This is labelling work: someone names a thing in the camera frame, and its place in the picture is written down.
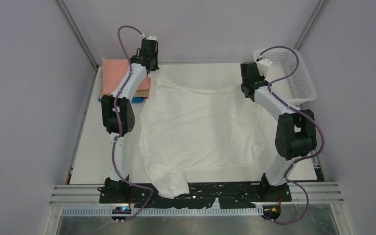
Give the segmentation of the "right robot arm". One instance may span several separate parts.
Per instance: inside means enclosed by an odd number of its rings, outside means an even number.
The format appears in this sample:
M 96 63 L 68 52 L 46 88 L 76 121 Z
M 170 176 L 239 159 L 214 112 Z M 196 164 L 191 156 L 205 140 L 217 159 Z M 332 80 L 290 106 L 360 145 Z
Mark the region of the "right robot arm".
M 243 62 L 240 64 L 241 91 L 246 98 L 264 108 L 276 121 L 275 148 L 277 154 L 259 184 L 260 197 L 272 201 L 286 194 L 287 177 L 298 158 L 307 156 L 317 146 L 314 113 L 299 110 L 285 101 L 279 101 L 269 90 L 263 70 L 269 62 Z

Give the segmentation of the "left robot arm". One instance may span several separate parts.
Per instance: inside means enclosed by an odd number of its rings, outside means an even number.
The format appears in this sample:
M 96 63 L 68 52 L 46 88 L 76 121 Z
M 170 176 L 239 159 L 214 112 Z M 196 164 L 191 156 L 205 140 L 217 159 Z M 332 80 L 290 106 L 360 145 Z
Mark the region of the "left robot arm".
M 151 187 L 131 183 L 128 174 L 120 171 L 117 156 L 119 140 L 132 132 L 136 123 L 132 99 L 149 73 L 159 69 L 158 45 L 153 37 L 142 39 L 136 54 L 122 60 L 119 69 L 106 64 L 102 66 L 102 124 L 113 140 L 112 168 L 119 180 L 106 178 L 104 185 L 97 189 L 100 203 L 132 203 L 137 192 L 147 193 L 148 198 L 151 198 L 154 192 Z

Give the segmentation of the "white t shirt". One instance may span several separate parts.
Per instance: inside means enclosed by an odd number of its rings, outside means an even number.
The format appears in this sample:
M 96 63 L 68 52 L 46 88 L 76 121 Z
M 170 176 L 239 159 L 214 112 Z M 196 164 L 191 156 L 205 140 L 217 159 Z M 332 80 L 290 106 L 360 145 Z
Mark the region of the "white t shirt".
M 163 198 L 189 192 L 185 172 L 249 167 L 266 140 L 260 109 L 236 86 L 194 89 L 160 71 L 140 113 L 138 147 L 145 172 Z

